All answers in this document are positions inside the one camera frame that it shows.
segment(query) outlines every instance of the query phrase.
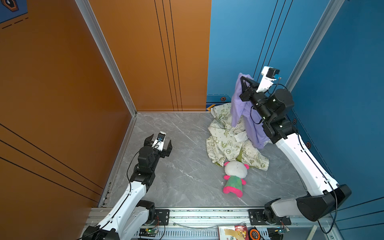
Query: yellow arrow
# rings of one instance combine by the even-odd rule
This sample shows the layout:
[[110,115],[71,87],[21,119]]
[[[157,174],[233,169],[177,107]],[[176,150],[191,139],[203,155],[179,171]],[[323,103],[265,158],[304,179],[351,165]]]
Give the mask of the yellow arrow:
[[211,106],[209,106],[209,107],[207,108],[207,110],[208,110],[208,111],[211,111],[211,108],[214,107],[215,105],[216,105],[216,104],[212,104]]

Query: stuffed animal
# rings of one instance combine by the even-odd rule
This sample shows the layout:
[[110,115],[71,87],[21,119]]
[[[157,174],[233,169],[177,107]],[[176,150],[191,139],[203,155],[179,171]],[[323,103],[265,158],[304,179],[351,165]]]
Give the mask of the stuffed animal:
[[243,196],[243,185],[247,182],[243,179],[247,176],[247,169],[249,166],[239,161],[229,161],[224,163],[225,176],[224,179],[228,180],[223,192],[228,194],[233,192],[238,197]]

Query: plush toy head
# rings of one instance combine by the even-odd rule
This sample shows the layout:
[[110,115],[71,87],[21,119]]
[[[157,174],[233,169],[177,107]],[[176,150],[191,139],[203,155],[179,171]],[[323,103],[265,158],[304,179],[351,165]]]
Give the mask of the plush toy head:
[[243,164],[239,161],[229,161],[224,163],[224,166],[224,171],[226,175],[236,176],[241,179],[247,176],[247,169],[249,169],[249,166],[247,164]]

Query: orange tape measure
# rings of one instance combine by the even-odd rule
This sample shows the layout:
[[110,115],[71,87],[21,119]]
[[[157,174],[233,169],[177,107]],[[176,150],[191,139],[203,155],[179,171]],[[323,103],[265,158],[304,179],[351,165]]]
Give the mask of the orange tape measure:
[[249,238],[252,240],[260,240],[260,232],[254,227],[249,230]]

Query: purple garment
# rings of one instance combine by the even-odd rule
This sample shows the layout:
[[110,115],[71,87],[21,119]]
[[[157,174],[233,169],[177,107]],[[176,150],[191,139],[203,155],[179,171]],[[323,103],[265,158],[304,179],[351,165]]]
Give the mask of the purple garment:
[[[248,138],[252,141],[254,147],[263,148],[264,143],[269,140],[269,138],[265,135],[263,124],[255,124],[251,119],[251,107],[252,104],[250,101],[243,102],[240,99],[240,94],[242,93],[240,77],[247,77],[253,80],[250,75],[244,75],[242,73],[239,74],[236,81],[235,86],[235,94],[232,96],[232,106],[231,106],[231,114],[232,114],[232,127],[236,127],[241,115],[243,115],[245,130],[247,132]],[[261,117],[256,110],[252,110],[252,118],[255,122],[259,122]]]

